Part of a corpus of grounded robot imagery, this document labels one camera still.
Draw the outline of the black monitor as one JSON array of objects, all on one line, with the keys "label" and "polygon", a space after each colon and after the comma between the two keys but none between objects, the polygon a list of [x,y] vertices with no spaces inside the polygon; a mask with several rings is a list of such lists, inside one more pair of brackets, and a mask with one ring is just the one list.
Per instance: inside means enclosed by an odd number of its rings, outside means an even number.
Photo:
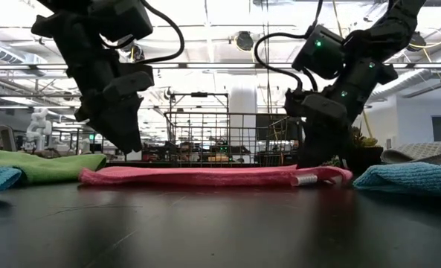
[{"label": "black monitor", "polygon": [[299,141],[303,131],[298,118],[284,114],[257,114],[256,138],[260,141]]}]

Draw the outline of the potted succulent plant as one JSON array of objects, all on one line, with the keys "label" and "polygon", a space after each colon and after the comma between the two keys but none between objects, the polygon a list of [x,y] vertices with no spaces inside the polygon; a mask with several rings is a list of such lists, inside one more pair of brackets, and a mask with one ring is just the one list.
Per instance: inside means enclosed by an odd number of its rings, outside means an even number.
[{"label": "potted succulent plant", "polygon": [[360,128],[352,127],[351,135],[353,145],[347,152],[347,166],[359,176],[369,167],[382,163],[384,148],[378,145],[376,138],[363,136]]}]

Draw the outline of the grey office chair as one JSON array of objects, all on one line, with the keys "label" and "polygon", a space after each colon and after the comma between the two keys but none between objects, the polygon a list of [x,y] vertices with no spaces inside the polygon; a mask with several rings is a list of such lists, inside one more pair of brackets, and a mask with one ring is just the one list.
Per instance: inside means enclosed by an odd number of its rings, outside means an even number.
[{"label": "grey office chair", "polygon": [[0,147],[6,151],[17,151],[13,128],[8,125],[0,125]]}]

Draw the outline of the pink microfiber towel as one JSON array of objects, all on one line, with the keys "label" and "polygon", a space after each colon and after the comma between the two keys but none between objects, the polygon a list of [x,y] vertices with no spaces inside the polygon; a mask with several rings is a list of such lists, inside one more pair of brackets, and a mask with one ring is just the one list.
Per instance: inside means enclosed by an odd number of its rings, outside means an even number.
[{"label": "pink microfiber towel", "polygon": [[79,174],[85,185],[120,185],[154,183],[195,186],[301,186],[317,182],[346,183],[353,174],[333,166],[296,168],[279,167],[105,167],[98,171],[87,168]]}]

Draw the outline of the grey microfiber towel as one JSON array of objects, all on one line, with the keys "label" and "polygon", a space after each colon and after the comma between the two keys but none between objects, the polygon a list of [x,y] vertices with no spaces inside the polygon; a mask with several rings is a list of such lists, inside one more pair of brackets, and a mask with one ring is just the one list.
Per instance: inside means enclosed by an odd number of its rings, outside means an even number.
[{"label": "grey microfiber towel", "polygon": [[384,150],[381,161],[385,164],[425,162],[441,165],[441,141],[431,143],[404,144]]}]

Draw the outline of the silver air duct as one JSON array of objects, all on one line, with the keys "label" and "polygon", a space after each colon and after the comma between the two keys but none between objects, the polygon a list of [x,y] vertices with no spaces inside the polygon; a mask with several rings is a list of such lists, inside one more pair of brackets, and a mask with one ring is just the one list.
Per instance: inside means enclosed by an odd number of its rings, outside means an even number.
[{"label": "silver air duct", "polygon": [[38,54],[18,51],[0,43],[0,60],[8,64],[45,64],[47,60]]},{"label": "silver air duct", "polygon": [[400,92],[408,87],[419,84],[424,80],[428,80],[431,76],[432,69],[430,64],[441,63],[441,50],[434,52],[430,56],[430,60],[431,61],[425,57],[424,60],[421,60],[418,63],[410,63],[410,66],[413,66],[410,71],[400,74],[398,78],[392,82],[382,86],[377,86],[373,90],[373,93],[370,95],[367,102],[372,103],[379,101],[380,99],[387,98],[390,95]]}]

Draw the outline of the black background rig frame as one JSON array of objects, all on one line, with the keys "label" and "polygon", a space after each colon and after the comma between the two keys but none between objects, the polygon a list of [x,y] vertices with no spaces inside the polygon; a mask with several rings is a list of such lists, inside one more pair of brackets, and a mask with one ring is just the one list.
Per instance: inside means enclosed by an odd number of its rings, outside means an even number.
[{"label": "black background rig frame", "polygon": [[167,123],[168,159],[174,165],[223,164],[231,161],[227,93],[172,93]]}]

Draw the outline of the green microfiber towel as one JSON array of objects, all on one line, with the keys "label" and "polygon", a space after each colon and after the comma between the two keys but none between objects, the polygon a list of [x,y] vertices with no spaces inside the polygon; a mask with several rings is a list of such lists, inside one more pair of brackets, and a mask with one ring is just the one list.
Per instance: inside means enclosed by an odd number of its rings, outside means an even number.
[{"label": "green microfiber towel", "polygon": [[106,165],[103,154],[62,156],[46,159],[28,153],[0,150],[0,168],[15,168],[22,172],[21,181],[29,185],[76,182],[87,169],[97,171]]}]

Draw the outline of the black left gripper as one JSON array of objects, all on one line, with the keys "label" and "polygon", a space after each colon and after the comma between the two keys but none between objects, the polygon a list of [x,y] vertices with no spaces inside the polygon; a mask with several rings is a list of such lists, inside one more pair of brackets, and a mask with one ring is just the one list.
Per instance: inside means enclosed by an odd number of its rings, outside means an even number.
[{"label": "black left gripper", "polygon": [[138,109],[142,99],[136,94],[121,100],[103,97],[104,88],[116,77],[137,71],[146,72],[153,80],[152,67],[142,63],[120,63],[118,53],[103,48],[74,48],[65,53],[67,75],[80,90],[80,107],[74,113],[76,121],[88,125],[103,135],[124,153],[142,148],[138,129]]}]

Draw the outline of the white pillar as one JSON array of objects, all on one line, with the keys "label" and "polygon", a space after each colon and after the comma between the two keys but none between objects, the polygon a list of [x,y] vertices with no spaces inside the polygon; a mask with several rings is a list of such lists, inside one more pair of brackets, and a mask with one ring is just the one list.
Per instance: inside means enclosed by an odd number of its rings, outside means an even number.
[{"label": "white pillar", "polygon": [[254,86],[239,84],[229,96],[231,154],[234,160],[249,165],[256,153],[257,91]]}]

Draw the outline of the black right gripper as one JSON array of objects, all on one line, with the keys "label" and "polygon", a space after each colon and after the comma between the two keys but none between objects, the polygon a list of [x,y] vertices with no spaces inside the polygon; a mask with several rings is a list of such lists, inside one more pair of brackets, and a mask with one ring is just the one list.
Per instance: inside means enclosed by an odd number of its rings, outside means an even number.
[{"label": "black right gripper", "polygon": [[[373,59],[358,59],[344,70],[326,93],[323,107],[326,114],[340,122],[354,122],[378,84],[384,85],[398,78],[392,65]],[[341,151],[341,165],[353,154],[354,126],[345,132],[335,132],[311,125],[304,125],[305,139],[297,151],[297,169],[313,168],[328,162]]]}]

